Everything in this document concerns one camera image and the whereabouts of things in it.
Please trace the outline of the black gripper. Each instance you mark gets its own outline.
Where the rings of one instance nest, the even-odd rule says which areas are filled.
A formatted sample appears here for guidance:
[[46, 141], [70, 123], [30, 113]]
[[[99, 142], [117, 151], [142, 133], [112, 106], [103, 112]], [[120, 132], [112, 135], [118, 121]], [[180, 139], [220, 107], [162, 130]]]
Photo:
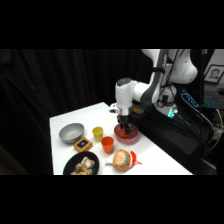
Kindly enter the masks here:
[[120, 124], [119, 135], [124, 136], [124, 128], [125, 128], [125, 134], [129, 135], [133, 130], [132, 125], [130, 125], [129, 123], [129, 117], [118, 115], [117, 120], [118, 120], [118, 123]]

